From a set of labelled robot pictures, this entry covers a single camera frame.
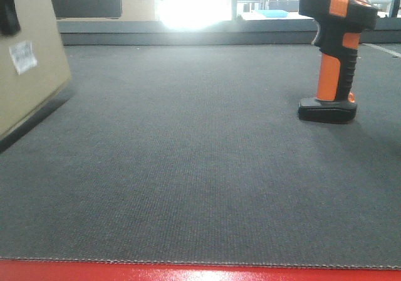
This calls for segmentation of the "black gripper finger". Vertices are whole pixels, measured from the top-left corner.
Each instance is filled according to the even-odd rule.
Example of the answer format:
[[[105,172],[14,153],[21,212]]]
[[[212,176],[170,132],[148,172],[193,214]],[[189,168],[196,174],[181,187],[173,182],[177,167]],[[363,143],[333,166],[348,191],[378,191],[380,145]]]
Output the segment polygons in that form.
[[[14,0],[1,1],[1,34],[13,36],[21,31]]]

